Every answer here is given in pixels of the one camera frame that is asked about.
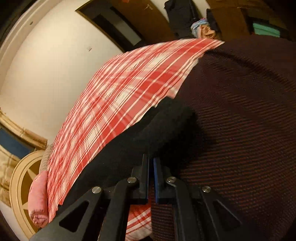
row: black bag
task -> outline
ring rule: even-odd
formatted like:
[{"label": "black bag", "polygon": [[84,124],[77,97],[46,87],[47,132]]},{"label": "black bag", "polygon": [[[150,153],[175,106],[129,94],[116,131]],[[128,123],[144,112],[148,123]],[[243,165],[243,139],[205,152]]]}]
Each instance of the black bag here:
[{"label": "black bag", "polygon": [[210,28],[216,32],[221,32],[218,23],[216,22],[211,9],[207,9],[207,21],[210,24]]},{"label": "black bag", "polygon": [[194,38],[191,25],[200,20],[192,0],[169,0],[165,2],[170,28],[177,39]]}]

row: white wall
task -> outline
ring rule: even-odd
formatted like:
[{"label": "white wall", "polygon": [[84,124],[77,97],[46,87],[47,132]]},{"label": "white wall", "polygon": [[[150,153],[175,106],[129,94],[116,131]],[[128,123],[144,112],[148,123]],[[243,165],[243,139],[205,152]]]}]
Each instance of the white wall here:
[{"label": "white wall", "polygon": [[[166,10],[164,9],[166,1],[167,0],[151,0],[151,2],[153,2],[153,4],[161,11],[161,13],[168,20],[168,15],[166,13]],[[210,8],[207,1],[206,0],[193,0],[193,2],[195,3],[195,5],[197,6],[198,10],[200,11],[200,13],[202,15],[200,17],[205,18],[207,16],[206,10],[207,10],[207,8]]]},{"label": "white wall", "polygon": [[0,89],[18,49],[36,24],[61,0],[37,0],[16,22],[0,48]]},{"label": "white wall", "polygon": [[7,116],[49,143],[96,70],[121,53],[75,12],[85,2],[63,0],[45,15],[19,48],[0,92]]}]

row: red and white plaid blanket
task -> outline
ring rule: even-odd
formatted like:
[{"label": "red and white plaid blanket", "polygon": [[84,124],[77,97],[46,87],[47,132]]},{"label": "red and white plaid blanket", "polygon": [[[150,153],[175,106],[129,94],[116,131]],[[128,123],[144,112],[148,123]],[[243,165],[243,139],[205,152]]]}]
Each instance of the red and white plaid blanket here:
[{"label": "red and white plaid blanket", "polygon": [[[183,39],[150,45],[112,58],[95,73],[54,141],[48,162],[49,221],[99,151],[165,96],[175,97],[198,58],[222,43]],[[126,240],[151,234],[150,207],[131,207]]]}]

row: dark red textured fabric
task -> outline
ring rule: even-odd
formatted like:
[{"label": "dark red textured fabric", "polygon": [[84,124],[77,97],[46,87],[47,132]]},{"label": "dark red textured fabric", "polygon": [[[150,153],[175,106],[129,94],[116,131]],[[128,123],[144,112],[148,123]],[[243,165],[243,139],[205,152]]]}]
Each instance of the dark red textured fabric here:
[{"label": "dark red textured fabric", "polygon": [[[275,37],[226,42],[206,52],[176,96],[200,127],[180,178],[210,185],[272,241],[296,218],[295,57],[295,43]],[[152,204],[156,240],[173,240],[168,225],[171,208]]]}]

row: pink cloth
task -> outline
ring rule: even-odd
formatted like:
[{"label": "pink cloth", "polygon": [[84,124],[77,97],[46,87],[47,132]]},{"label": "pink cloth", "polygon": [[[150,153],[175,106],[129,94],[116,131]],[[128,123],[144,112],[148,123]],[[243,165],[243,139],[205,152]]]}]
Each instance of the pink cloth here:
[{"label": "pink cloth", "polygon": [[48,171],[42,171],[34,178],[28,196],[29,217],[38,228],[48,224],[47,176]]}]

